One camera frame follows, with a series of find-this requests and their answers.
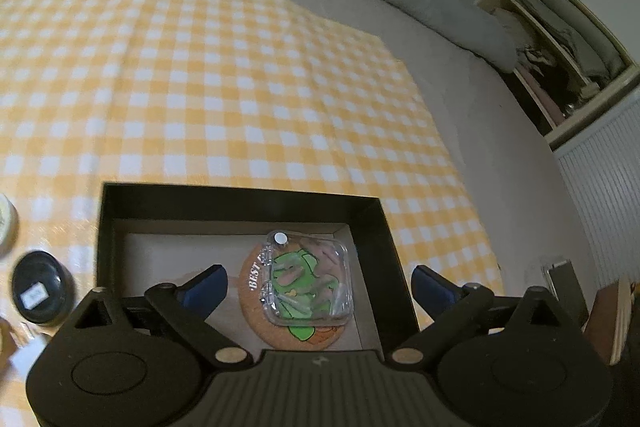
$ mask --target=bed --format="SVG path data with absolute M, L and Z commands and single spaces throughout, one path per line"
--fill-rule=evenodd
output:
M 488 233 L 508 295 L 543 284 L 542 266 L 571 259 L 587 302 L 594 264 L 545 141 L 483 58 L 383 0 L 292 0 L 379 36 L 402 60 L 436 122 Z

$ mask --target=yellow checkered tablecloth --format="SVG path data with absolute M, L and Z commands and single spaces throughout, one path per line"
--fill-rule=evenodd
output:
M 486 234 L 404 65 L 288 0 L 0 0 L 0 171 L 20 230 L 94 285 L 102 181 L 382 200 L 407 277 L 425 263 L 501 291 Z M 418 311 L 422 325 L 427 318 Z M 35 425 L 24 384 L 0 418 Z

